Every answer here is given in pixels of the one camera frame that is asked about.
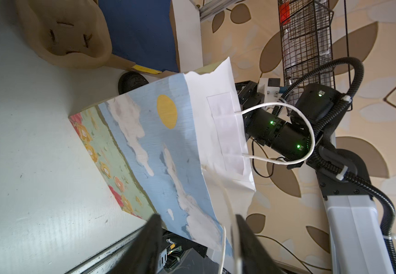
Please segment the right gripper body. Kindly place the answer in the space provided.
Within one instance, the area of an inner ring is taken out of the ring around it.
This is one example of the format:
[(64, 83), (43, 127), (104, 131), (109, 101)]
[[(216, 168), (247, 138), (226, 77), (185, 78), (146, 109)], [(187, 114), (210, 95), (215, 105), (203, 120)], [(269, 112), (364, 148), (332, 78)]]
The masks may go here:
[[(252, 81), (235, 84), (242, 108), (259, 105), (264, 101), (264, 94), (257, 91), (257, 83)], [(321, 84), (308, 84), (297, 101), (301, 110), (314, 127), (325, 117), (338, 102), (341, 93)], [(310, 134), (306, 123), (295, 112), (290, 112), (291, 122), (286, 122), (277, 115), (258, 108), (243, 115), (247, 140), (252, 138), (259, 145), (268, 146), (280, 153), (282, 160), (294, 161), (305, 156), (310, 148)], [(332, 151), (320, 146), (318, 153), (325, 160), (342, 167), (342, 156), (338, 150)]]

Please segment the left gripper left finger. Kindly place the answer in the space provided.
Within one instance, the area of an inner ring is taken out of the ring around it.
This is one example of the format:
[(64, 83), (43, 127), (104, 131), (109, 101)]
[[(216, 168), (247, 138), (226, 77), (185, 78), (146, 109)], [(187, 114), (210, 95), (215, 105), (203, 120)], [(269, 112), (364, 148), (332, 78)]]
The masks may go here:
[(161, 217), (153, 214), (109, 274), (155, 274), (161, 252)]

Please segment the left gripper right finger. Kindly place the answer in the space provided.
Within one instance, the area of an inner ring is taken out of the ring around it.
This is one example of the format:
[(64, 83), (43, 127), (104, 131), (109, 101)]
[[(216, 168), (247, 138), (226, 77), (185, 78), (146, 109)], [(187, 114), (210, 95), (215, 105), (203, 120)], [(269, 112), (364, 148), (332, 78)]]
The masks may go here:
[(236, 215), (239, 229), (240, 259), (243, 274), (281, 274), (282, 269), (269, 256), (241, 215)]

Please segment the white green paper bag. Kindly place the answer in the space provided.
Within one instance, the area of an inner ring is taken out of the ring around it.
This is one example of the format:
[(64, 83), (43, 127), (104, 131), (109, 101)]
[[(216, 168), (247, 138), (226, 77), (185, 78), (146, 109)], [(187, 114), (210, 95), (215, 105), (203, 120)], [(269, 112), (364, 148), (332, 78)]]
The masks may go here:
[(71, 115), (121, 209), (204, 245), (240, 273), (236, 215), (256, 185), (230, 59), (175, 74)]

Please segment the black plastic cup lid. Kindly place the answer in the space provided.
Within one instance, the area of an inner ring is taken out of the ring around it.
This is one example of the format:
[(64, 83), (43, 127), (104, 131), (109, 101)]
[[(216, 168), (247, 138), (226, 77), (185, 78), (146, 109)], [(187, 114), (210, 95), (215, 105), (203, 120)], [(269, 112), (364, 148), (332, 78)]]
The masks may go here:
[(146, 80), (144, 76), (141, 74), (130, 71), (127, 73), (124, 73), (120, 78), (118, 82), (118, 92), (119, 95), (125, 94), (129, 91), (138, 89), (144, 85), (149, 84), (149, 82)]

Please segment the brown pulp cup carrier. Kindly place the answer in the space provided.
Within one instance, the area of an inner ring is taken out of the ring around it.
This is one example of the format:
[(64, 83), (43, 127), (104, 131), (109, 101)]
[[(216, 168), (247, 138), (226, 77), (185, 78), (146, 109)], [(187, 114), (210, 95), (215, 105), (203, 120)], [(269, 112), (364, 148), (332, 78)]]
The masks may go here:
[(48, 63), (98, 68), (112, 54), (107, 23), (97, 1), (16, 1), (27, 43)]

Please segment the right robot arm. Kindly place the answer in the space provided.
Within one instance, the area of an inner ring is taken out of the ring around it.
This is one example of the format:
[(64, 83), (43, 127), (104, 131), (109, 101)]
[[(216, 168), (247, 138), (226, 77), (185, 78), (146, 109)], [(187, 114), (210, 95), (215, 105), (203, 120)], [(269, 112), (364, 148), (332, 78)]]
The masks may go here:
[[(308, 83), (295, 105), (289, 95), (300, 84), (340, 65), (354, 70), (349, 89), (341, 93), (319, 83)], [(350, 108), (364, 77), (363, 63), (343, 57), (319, 65), (288, 86), (270, 105), (258, 84), (236, 83), (245, 135), (253, 145), (268, 146), (279, 156), (263, 157), (268, 177), (281, 165), (291, 170), (307, 165), (315, 171), (330, 227), (334, 272), (338, 274), (396, 274), (393, 225), (396, 210), (391, 199), (370, 180), (367, 165), (356, 153), (336, 148), (333, 132)], [(290, 121), (280, 118), (290, 110)]]

